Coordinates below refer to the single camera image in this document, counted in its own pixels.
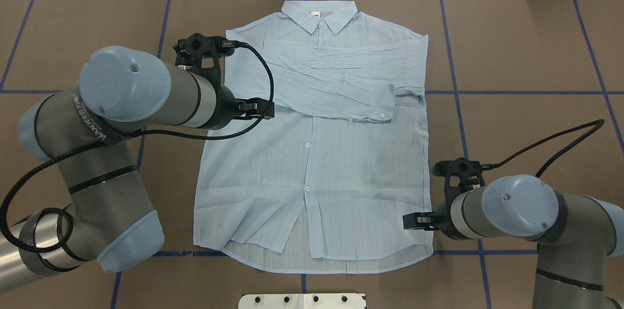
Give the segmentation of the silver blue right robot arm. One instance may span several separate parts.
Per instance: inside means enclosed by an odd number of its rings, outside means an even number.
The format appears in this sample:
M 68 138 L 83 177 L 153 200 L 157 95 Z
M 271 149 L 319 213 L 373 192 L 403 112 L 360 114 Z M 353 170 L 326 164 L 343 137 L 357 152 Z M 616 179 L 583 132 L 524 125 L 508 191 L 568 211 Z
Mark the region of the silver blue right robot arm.
M 606 263 L 623 255 L 622 207 L 556 191 L 535 176 L 504 176 L 484 186 L 450 186 L 436 211 L 403 216 L 410 231 L 455 240 L 510 236 L 537 245 L 534 309 L 621 309 L 605 294 Z

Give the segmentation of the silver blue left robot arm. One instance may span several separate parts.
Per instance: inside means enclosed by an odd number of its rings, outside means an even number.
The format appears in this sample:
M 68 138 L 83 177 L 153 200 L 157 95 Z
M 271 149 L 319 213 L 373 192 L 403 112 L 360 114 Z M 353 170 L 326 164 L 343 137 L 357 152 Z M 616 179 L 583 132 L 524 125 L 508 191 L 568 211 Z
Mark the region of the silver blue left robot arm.
M 237 99 L 221 84 L 219 59 L 241 47 L 268 74 L 270 95 Z M 127 141 L 147 135 L 197 140 L 218 136 L 146 129 L 149 125 L 218 130 L 231 120 L 270 118 L 274 80 L 251 45 L 226 41 L 222 51 L 183 52 L 183 66 L 119 45 L 94 52 L 79 81 L 41 100 L 19 120 L 23 147 L 41 160 L 1 203 L 1 291 L 98 262 L 116 273 L 147 260 L 165 237 Z M 58 166 L 71 203 L 44 208 L 10 226 L 8 210 L 36 174 Z

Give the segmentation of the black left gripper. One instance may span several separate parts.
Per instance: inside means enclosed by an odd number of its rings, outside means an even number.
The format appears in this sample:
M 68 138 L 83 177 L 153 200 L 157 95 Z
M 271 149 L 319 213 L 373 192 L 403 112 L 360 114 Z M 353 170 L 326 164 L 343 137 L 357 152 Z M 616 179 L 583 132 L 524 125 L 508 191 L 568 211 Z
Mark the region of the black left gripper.
M 232 120 L 274 118 L 274 103 L 263 98 L 235 98 L 232 92 L 221 86 L 217 91 L 217 129 L 223 129 Z

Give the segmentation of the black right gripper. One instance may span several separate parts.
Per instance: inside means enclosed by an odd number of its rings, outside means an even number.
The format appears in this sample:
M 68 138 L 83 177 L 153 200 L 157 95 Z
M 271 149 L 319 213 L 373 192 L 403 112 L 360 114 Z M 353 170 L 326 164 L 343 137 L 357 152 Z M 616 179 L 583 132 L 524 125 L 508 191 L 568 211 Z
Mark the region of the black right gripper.
M 451 237 L 450 205 L 439 205 L 436 211 L 414 212 L 403 215 L 403 229 L 406 231 L 440 231 Z

